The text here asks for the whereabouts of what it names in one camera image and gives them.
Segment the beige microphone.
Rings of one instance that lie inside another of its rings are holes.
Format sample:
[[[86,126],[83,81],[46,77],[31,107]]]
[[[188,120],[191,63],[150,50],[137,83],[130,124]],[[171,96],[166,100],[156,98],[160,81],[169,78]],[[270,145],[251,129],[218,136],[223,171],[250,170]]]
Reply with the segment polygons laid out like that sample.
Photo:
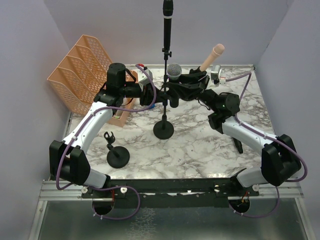
[[[205,59],[205,61],[199,67],[201,72],[205,71],[218,57],[220,57],[225,51],[225,46],[221,43],[212,48],[211,53]]]

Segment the black tripod mic stand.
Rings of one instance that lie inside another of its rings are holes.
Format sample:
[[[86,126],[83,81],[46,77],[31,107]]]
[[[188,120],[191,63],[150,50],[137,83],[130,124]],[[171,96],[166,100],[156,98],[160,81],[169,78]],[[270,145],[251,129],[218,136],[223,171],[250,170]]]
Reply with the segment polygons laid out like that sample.
[[[164,43],[164,47],[162,49],[162,52],[164,54],[164,76],[163,76],[163,92],[167,93],[167,81],[168,81],[168,74],[167,74],[167,68],[168,68],[168,59],[172,56],[172,52],[170,51],[170,45]]]

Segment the round-base mic stand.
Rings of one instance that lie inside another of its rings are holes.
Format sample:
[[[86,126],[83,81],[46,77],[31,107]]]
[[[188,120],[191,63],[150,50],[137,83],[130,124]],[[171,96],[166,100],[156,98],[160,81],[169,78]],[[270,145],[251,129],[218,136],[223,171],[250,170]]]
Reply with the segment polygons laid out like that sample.
[[[107,141],[107,148],[109,152],[107,153],[106,160],[108,164],[115,169],[121,169],[125,167],[130,160],[129,151],[123,146],[113,146],[116,138],[114,133],[111,131],[109,134],[107,131],[104,133],[103,137]]]
[[[159,92],[157,98],[162,101],[163,114],[162,119],[154,125],[153,134],[160,140],[168,140],[174,134],[174,126],[167,120],[168,96]]]

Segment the silver-head black microphone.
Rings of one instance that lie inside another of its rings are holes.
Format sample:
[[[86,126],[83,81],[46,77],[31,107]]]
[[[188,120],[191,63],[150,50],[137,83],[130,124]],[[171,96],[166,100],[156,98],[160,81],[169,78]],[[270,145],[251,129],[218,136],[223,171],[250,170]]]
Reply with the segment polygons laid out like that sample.
[[[179,83],[179,78],[182,74],[182,68],[178,63],[171,63],[166,70],[169,82],[168,94],[170,95],[170,106],[177,108],[179,106],[179,96],[174,90],[174,87]]]

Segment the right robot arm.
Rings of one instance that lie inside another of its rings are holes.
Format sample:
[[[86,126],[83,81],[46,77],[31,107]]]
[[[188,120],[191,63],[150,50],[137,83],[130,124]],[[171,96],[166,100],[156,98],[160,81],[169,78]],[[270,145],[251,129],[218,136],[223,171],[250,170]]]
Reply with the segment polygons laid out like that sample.
[[[306,167],[288,135],[268,134],[240,121],[237,114],[240,111],[241,96],[208,89],[210,77],[206,71],[197,69],[183,74],[180,69],[168,69],[166,74],[170,105],[173,108],[178,106],[179,100],[203,103],[213,111],[208,116],[213,130],[249,146],[261,156],[260,167],[246,168],[236,173],[232,180],[234,185],[241,188],[260,184],[278,187],[292,181],[292,177]]]

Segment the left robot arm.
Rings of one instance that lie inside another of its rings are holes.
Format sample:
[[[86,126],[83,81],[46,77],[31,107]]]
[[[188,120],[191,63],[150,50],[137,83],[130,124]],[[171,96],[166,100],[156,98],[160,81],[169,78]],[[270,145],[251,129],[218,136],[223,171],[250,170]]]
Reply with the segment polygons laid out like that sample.
[[[87,159],[87,151],[103,125],[113,118],[116,111],[122,110],[124,98],[147,97],[140,112],[144,112],[156,102],[157,88],[152,72],[143,64],[136,67],[144,74],[146,81],[127,81],[130,71],[122,63],[112,63],[107,70],[107,80],[103,83],[87,114],[63,140],[54,140],[49,146],[49,166],[56,188],[64,190],[70,185],[107,189],[110,176],[93,169]]]

